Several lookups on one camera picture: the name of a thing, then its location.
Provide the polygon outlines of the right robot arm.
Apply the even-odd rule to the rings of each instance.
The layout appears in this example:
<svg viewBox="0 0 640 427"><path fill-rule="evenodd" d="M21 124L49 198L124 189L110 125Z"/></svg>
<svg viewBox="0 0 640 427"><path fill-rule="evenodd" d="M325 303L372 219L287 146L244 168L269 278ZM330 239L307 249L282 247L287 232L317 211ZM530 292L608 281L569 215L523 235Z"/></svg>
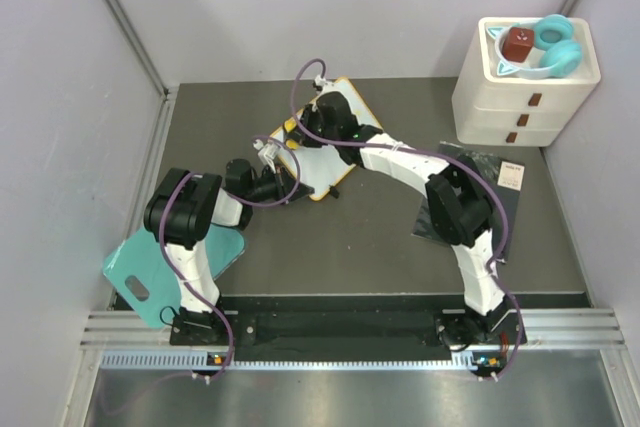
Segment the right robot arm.
<svg viewBox="0 0 640 427"><path fill-rule="evenodd" d="M292 147L333 146L341 160L389 176L419 192L428 205L431 226L456 256L464 285L469 335L487 343L504 327L496 311L504 292L496 285L493 255L493 205L472 160L455 163L419 155L381 128L357 120L347 98L331 91L306 105L299 117L283 124Z"/></svg>

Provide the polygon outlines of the yellow black whiteboard eraser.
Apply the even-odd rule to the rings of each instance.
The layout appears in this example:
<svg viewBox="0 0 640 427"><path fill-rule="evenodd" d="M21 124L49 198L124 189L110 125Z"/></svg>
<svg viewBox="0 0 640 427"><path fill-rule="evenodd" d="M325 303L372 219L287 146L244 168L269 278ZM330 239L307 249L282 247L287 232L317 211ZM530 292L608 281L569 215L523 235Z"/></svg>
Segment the yellow black whiteboard eraser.
<svg viewBox="0 0 640 427"><path fill-rule="evenodd" d="M296 121L293 118L287 119L282 124L282 131L284 143L289 149L296 150L301 146L301 141L304 139L304 134L299 129Z"/></svg>

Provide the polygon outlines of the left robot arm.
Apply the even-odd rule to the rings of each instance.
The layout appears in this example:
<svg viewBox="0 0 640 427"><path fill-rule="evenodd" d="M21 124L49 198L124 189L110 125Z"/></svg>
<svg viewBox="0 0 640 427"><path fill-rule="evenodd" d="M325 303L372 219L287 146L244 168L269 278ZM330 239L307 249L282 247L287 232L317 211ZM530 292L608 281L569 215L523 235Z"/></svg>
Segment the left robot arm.
<svg viewBox="0 0 640 427"><path fill-rule="evenodd" d="M210 227L243 230L255 206L279 206L313 193L282 165L258 172L241 158L229 161L223 176L180 168L166 173L145 208L143 225L161 245L178 280L180 309L197 313L191 328L203 342L220 341L227 329L225 317L213 310L220 291L206 251Z"/></svg>

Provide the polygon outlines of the yellow framed whiteboard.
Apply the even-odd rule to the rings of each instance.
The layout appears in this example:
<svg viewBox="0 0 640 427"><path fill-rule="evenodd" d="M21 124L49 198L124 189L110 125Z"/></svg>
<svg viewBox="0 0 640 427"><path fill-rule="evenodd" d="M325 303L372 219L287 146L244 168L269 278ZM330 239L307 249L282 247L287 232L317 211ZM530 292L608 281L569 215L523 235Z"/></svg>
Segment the yellow framed whiteboard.
<svg viewBox="0 0 640 427"><path fill-rule="evenodd" d="M344 95L349 102L351 112L360 124L382 128L376 116L347 77L339 77L330 81L328 91L337 91ZM310 195L314 201L322 200L330 193L331 187L336 187L355 168L355 165L347 165L333 146L299 147L293 152L301 167L300 182L314 189Z"/></svg>

